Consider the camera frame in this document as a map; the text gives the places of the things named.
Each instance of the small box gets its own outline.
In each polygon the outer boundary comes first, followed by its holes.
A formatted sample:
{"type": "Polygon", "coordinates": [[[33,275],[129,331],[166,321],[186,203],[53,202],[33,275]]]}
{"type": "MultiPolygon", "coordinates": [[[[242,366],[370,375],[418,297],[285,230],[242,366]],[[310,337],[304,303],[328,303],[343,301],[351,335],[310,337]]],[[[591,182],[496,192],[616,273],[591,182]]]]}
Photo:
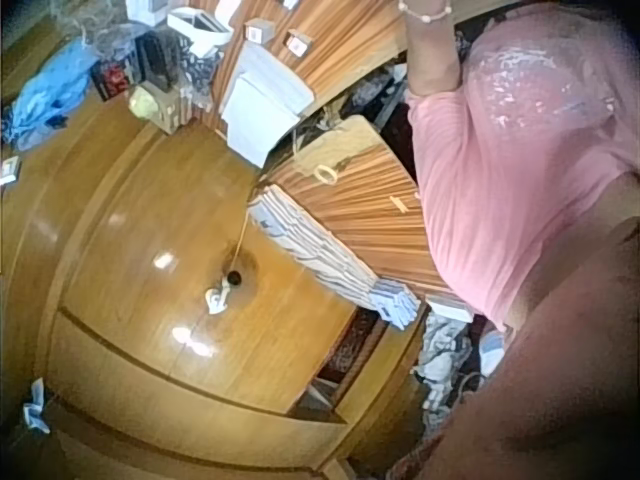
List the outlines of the small box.
{"type": "Polygon", "coordinates": [[[166,93],[148,81],[142,82],[139,88],[149,92],[158,104],[158,111],[149,118],[149,121],[168,135],[175,133],[182,124],[180,90],[173,87],[170,92],[166,93]]]}
{"type": "Polygon", "coordinates": [[[276,25],[269,20],[254,18],[244,24],[244,36],[250,42],[264,45],[276,36],[276,25]]]}
{"type": "Polygon", "coordinates": [[[0,175],[0,185],[15,182],[18,179],[18,169],[20,168],[20,158],[15,156],[2,161],[2,174],[0,175]]]}
{"type": "Polygon", "coordinates": [[[302,58],[311,48],[311,39],[297,30],[289,30],[284,44],[296,57],[302,58]]]}

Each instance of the cord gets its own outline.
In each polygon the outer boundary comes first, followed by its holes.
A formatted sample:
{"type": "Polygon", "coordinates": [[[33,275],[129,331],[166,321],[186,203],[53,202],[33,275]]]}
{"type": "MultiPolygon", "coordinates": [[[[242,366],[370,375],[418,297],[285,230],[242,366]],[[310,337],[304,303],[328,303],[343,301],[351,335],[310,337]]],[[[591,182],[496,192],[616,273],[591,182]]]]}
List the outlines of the cord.
{"type": "Polygon", "coordinates": [[[229,271],[233,271],[233,267],[236,264],[236,260],[238,258],[238,254],[240,253],[240,246],[242,245],[242,241],[244,240],[244,234],[247,231],[247,223],[249,220],[249,210],[244,212],[244,222],[242,223],[242,230],[240,231],[240,238],[238,239],[238,243],[236,244],[236,251],[231,258],[231,264],[229,265],[229,271]]]}

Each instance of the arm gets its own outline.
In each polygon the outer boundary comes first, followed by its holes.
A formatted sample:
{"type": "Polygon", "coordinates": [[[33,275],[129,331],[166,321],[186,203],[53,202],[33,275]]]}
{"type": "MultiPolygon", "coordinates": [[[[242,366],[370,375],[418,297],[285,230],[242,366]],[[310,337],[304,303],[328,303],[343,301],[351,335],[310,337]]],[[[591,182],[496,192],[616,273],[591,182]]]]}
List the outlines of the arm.
{"type": "MultiPolygon", "coordinates": [[[[445,0],[405,0],[418,14],[435,15],[444,10],[445,0]]],[[[453,91],[460,85],[460,61],[456,52],[453,18],[425,24],[404,14],[407,29],[409,89],[426,97],[453,91]]]]}

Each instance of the white container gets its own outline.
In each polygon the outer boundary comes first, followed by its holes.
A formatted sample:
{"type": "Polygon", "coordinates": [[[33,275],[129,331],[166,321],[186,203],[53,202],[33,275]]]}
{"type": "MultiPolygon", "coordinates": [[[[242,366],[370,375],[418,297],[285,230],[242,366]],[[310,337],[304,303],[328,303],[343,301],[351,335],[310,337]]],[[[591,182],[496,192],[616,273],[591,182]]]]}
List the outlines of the white container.
{"type": "Polygon", "coordinates": [[[193,42],[190,52],[198,58],[214,55],[218,48],[229,43],[233,36],[233,29],[227,28],[214,16],[198,8],[174,8],[167,16],[167,25],[193,42]],[[196,17],[209,29],[195,27],[196,17]]]}
{"type": "Polygon", "coordinates": [[[492,330],[480,340],[480,373],[489,377],[504,357],[504,335],[492,330]]]}

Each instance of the stack of paper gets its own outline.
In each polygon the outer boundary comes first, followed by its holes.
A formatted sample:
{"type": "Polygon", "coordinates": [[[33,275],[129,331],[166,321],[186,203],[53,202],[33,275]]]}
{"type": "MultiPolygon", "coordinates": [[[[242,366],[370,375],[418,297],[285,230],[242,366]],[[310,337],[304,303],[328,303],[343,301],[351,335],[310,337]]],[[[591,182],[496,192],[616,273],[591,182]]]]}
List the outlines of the stack of paper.
{"type": "Polygon", "coordinates": [[[249,213],[320,283],[361,307],[375,309],[369,291],[376,274],[278,186],[266,187],[249,205],[249,213]]]}
{"type": "Polygon", "coordinates": [[[394,280],[378,280],[369,292],[369,298],[380,317],[400,330],[416,319],[420,308],[420,302],[411,290],[394,280]]]}

